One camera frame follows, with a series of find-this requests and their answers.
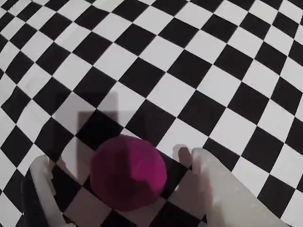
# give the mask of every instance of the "magenta ball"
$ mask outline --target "magenta ball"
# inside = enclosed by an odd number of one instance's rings
[[[167,174],[159,151],[145,140],[120,135],[104,142],[90,168],[90,184],[109,207],[130,211],[153,203]]]

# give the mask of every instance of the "checkered pattern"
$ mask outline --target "checkered pattern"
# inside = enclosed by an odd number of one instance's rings
[[[67,221],[203,227],[178,157],[193,147],[303,226],[302,16],[300,0],[0,0],[0,226],[23,226],[20,185],[46,154]],[[120,133],[168,173],[128,213],[89,184],[94,150]]]

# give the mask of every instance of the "black square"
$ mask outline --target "black square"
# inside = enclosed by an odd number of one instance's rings
[[[40,56],[36,63],[46,72],[53,75],[69,54],[69,51],[53,43]]]
[[[295,115],[301,97],[301,91],[280,77],[271,96],[271,99]]]
[[[230,171],[233,170],[240,157],[236,153],[232,152],[231,150],[227,149],[226,147],[222,146],[211,138],[207,139],[203,148],[212,153]]]
[[[258,199],[278,218],[281,218],[293,193],[294,188],[269,175]]]
[[[137,225],[131,222],[130,220],[126,219],[116,211],[112,210],[100,227],[113,226],[136,227]]]
[[[48,3],[46,3],[46,7],[58,11],[62,6],[64,6],[69,0],[50,0]]]
[[[53,115],[70,93],[71,91],[66,86],[51,78],[34,97],[34,101],[49,115]]]
[[[151,43],[155,35],[135,24],[129,28],[116,40],[116,43],[130,52],[140,55],[141,52]]]
[[[279,9],[283,0],[261,0],[275,9]]]
[[[202,30],[221,39],[224,42],[228,42],[232,34],[237,29],[237,26],[233,23],[224,20],[221,17],[213,14],[210,19],[202,27]]]
[[[31,1],[18,15],[17,17],[23,21],[28,21],[42,6]]]
[[[93,65],[111,44],[111,41],[91,32],[73,53]]]
[[[0,52],[3,50],[7,42],[7,39],[0,35]]]
[[[300,192],[303,192],[303,175],[300,179],[300,182],[298,183],[298,186],[297,186],[297,189],[300,191]]]
[[[6,25],[9,24],[9,22],[14,18],[13,15],[6,12],[1,18],[0,18],[0,31],[2,31]]]
[[[126,128],[156,147],[174,120],[173,115],[145,100]]]
[[[125,0],[115,8],[113,13],[127,20],[134,21],[144,12],[144,10],[146,10],[147,7],[148,5],[137,0]]]
[[[209,136],[224,110],[223,105],[195,91],[178,118]]]
[[[172,21],[170,21],[170,23],[160,32],[159,36],[185,48],[197,31],[198,29],[195,27],[173,18]]]
[[[245,0],[245,1],[243,1],[243,0],[229,0],[229,1],[234,3],[237,6],[242,7],[245,10],[249,10],[255,0]]]
[[[73,135],[50,118],[42,127],[35,144],[53,161],[56,162]]]
[[[168,73],[197,88],[212,65],[184,50],[172,64]]]
[[[239,80],[242,80],[252,63],[252,60],[251,57],[226,45],[214,64]]]
[[[15,123],[17,123],[29,101],[30,97],[28,97],[20,88],[16,87],[9,99],[2,105],[2,109]]]
[[[30,139],[17,126],[15,126],[13,131],[2,144],[1,150],[17,167],[32,145],[33,143]]]
[[[268,98],[248,85],[241,83],[228,108],[258,124],[268,103]]]
[[[55,200],[61,212],[68,208],[69,204],[77,195],[81,186],[68,176],[59,166],[55,165],[53,168],[53,187],[55,188]]]
[[[198,226],[200,220],[190,215],[181,208],[167,201],[159,211],[158,215],[151,222],[150,227],[159,226]]]
[[[192,3],[201,6],[211,12],[214,12],[221,4],[223,0],[191,0]]]
[[[43,26],[40,31],[55,40],[69,25],[71,21],[59,13],[55,13]]]
[[[174,16],[186,3],[186,0],[156,0],[152,6]]]
[[[141,58],[137,58],[119,81],[131,90],[147,97],[164,73]]]
[[[108,12],[90,6],[75,22],[82,27],[93,30],[107,15]]]
[[[242,156],[270,173],[282,147],[283,142],[257,127]]]
[[[255,15],[252,15],[251,13],[248,13],[246,15],[240,26],[249,31],[250,33],[253,33],[260,39],[265,38],[270,28],[270,24],[268,24],[264,20],[261,20]]]
[[[294,118],[292,127],[288,133],[286,144],[303,155],[303,122]]]
[[[8,199],[15,205],[15,207],[18,208],[20,212],[23,212],[21,194],[21,183],[23,178],[24,176],[16,169],[3,190]]]
[[[294,22],[289,17],[285,16],[284,14],[278,12],[273,26],[279,28],[282,32],[288,34],[290,37],[294,38],[299,24]]]
[[[160,154],[165,163],[167,173],[167,180],[165,182],[163,192],[161,193],[161,197],[167,200],[175,191],[176,187],[180,184],[188,169],[181,163],[168,157],[166,154],[162,152],[160,152]]]
[[[5,73],[17,84],[33,64],[34,62],[20,51]]]
[[[24,24],[19,31],[11,38],[11,42],[22,49],[22,47],[30,40],[30,38],[37,32],[35,28],[28,24]]]
[[[16,4],[18,0],[8,0],[6,1],[1,8],[5,9],[6,11],[8,11],[13,5]]]
[[[255,59],[280,75],[286,58],[280,51],[263,42]]]
[[[97,108],[115,83],[113,78],[92,67],[74,92]]]
[[[303,46],[299,44],[297,41],[293,42],[292,48],[289,52],[289,57],[293,59],[295,62],[299,63],[303,66]]]
[[[93,150],[96,150],[106,140],[120,135],[123,127],[96,110],[80,129],[77,137]]]

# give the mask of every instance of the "purple ball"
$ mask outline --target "purple ball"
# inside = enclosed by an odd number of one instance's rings
[[[107,140],[91,162],[91,188],[106,205],[121,211],[153,203],[166,178],[159,151],[150,142],[131,136]]]

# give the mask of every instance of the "floor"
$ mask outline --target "floor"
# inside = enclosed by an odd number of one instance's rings
[[[24,226],[21,182],[46,154],[69,222],[203,227],[178,155],[194,147],[303,226],[302,16],[300,0],[0,0],[0,226]],[[120,133],[168,173],[129,213],[89,183],[94,150]]]

